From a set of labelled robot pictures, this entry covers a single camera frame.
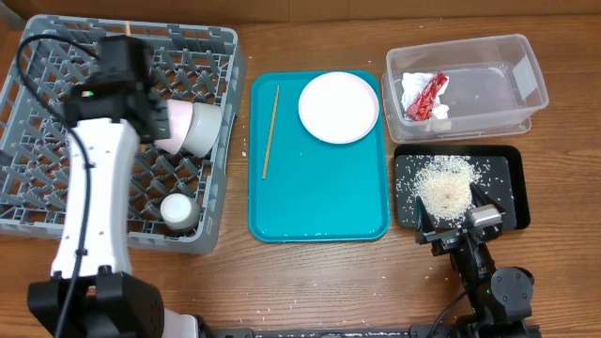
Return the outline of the white tissue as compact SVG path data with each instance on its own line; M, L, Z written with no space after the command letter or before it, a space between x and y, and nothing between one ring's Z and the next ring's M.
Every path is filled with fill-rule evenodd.
M401 85L403 89L403 94L401 97L401 105L404 111L404 118L408 121L413 121L411 117L408 115L406 110L408 107L414 102L420 92L424 89L425 85L428 81L435 75L436 73L423 73L423 72L414 72L409 73L406 72L403 74ZM449 85L449 81L446 85L446 88L443 90L442 94L437 99L433 114L430 119L446 119L448 117L449 106L446 104L442 104L440 101L440 97L445 93L447 87Z

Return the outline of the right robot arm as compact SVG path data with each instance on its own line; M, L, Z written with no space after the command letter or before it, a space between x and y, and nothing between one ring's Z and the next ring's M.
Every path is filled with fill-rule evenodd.
M498 269L487 248L501 236L506 210L473 183L470 194L475 207L467 211L465 223L444 232L436 230L423 199L416 199L415 241L430 244L434 256L448 254L464 287L427 335L540 338L540 328L526 323L532 315L533 275L521 267Z

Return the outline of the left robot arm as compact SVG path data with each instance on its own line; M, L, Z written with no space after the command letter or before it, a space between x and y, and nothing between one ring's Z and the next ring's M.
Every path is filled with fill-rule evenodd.
M118 35L85 53L100 68L57 115L68 132L66 218L49 281L28 287L29 311L54 337L209 337L202 317L166 309L131 272L133 162L142 144L170 135L166 102L151 93L152 49Z

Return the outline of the large white plate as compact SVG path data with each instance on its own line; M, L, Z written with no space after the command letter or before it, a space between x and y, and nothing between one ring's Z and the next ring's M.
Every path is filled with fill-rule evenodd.
M320 141L344 145L359 141L378 121L375 90L358 75L333 71L311 80L301 91L299 117Z

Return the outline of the white paper cup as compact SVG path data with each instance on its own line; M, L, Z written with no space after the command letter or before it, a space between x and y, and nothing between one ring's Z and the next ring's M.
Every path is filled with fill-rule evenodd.
M197 202L181 193L166 196L161 202L160 212L167 227L177 232L193 229L201 216Z

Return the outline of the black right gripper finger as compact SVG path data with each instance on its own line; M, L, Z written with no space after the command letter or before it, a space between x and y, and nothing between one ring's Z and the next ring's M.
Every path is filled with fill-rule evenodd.
M420 196L416 198L416 211L418 216L417 233L421 235L434 233L435 226L432 224L431 218L424 205L424 201Z
M470 192L472 195L472 202L476 207L492 206L500 213L500 215L505 214L505 208L489 197L477 184L471 182Z

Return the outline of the red snack wrapper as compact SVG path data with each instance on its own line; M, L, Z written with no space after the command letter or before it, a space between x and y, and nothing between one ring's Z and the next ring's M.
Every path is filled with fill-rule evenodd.
M428 81L406 110L413 121L424 121L431 118L435 103L446 88L448 81L449 79L440 71Z

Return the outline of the pile of rice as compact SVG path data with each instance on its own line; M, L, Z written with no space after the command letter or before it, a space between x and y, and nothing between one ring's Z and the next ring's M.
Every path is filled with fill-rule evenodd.
M470 184L480 183L490 166L470 156L402 155L394 161L399 223L417 223L421 199L437 228L458 227L473 207Z

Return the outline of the grey bowl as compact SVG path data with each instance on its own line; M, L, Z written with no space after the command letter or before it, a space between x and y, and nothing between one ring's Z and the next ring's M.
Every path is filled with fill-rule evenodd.
M205 157L218 138L222 118L220 107L202 102L194 103L193 118L183 148L195 157Z

